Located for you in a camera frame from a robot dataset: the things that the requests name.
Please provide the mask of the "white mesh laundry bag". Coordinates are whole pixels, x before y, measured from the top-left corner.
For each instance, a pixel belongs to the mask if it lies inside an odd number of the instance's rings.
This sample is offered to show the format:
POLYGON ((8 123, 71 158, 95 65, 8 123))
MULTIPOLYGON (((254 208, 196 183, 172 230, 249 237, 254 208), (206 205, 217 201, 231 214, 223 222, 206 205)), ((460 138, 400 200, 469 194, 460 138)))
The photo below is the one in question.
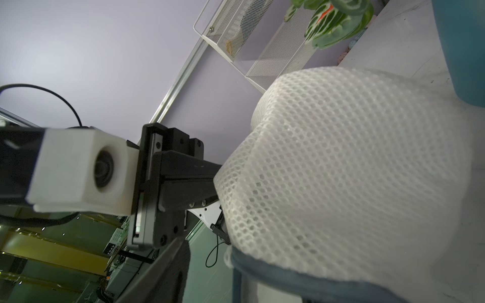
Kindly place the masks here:
POLYGON ((285 74, 214 179, 234 302, 450 302, 432 268, 471 167, 457 99, 383 71, 285 74))

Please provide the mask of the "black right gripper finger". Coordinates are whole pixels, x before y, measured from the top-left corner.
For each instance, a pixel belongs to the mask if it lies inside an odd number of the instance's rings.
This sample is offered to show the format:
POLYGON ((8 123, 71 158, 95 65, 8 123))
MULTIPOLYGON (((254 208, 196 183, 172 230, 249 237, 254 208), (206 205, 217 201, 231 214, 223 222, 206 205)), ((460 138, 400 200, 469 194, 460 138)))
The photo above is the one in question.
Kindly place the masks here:
POLYGON ((116 301, 182 302, 190 258, 189 242, 184 237, 177 237, 116 301))

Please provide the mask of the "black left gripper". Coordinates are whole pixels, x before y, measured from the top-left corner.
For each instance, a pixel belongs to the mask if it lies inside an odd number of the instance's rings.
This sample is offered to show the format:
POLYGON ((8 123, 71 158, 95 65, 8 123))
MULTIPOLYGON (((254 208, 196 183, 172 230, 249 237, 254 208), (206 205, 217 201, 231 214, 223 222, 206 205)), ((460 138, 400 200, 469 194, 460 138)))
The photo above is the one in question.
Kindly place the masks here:
POLYGON ((128 229, 129 249, 167 247, 184 236, 186 211, 217 201, 214 177, 220 164, 203 160, 204 144, 159 123, 142 129, 135 192, 128 229))

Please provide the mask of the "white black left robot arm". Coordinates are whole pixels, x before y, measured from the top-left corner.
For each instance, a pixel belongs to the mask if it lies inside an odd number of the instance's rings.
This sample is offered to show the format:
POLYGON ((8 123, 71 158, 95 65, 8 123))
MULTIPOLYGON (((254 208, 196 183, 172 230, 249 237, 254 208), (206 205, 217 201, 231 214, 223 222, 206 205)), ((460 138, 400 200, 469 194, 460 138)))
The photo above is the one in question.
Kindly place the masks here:
POLYGON ((218 199, 220 165, 203 143, 161 124, 147 124, 134 144, 95 128, 1 129, 1 204, 57 219, 2 216, 11 227, 49 227, 94 212, 128 217, 127 245, 157 249, 183 233, 185 214, 218 199))

